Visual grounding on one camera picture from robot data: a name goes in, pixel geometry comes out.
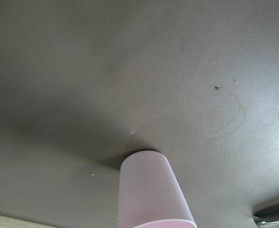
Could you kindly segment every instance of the beige wooden edge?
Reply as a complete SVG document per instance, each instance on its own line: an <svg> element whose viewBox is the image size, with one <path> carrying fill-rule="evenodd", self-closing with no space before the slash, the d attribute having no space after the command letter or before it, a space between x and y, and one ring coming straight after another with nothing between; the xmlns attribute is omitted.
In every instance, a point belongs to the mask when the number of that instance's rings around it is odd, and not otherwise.
<svg viewBox="0 0 279 228"><path fill-rule="evenodd" d="M0 228L56 228L42 225L35 222L29 222L18 218L11 218L0 215Z"/></svg>

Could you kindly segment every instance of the pink cup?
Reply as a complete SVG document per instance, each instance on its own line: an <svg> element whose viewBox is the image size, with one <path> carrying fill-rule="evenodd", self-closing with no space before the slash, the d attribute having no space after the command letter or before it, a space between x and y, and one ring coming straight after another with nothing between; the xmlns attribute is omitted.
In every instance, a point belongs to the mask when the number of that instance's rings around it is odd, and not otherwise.
<svg viewBox="0 0 279 228"><path fill-rule="evenodd" d="M141 151L121 165L118 228L196 228L167 158Z"/></svg>

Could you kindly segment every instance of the plastic cup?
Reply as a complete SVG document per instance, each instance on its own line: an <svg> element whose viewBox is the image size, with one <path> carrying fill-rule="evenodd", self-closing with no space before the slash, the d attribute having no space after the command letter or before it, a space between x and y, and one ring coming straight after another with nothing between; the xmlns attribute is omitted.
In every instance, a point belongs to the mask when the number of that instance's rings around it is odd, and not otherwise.
<svg viewBox="0 0 279 228"><path fill-rule="evenodd" d="M196 228L167 158L141 151L121 165L118 228Z"/></svg>

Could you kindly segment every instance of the gray surface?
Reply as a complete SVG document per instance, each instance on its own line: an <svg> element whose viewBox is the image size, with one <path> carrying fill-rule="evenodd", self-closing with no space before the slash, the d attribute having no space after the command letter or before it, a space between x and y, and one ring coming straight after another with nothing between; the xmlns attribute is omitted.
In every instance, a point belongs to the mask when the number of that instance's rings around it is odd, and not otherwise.
<svg viewBox="0 0 279 228"><path fill-rule="evenodd" d="M115 228L138 149L199 228L256 227L279 200L279 0L0 1L0 214Z"/></svg>

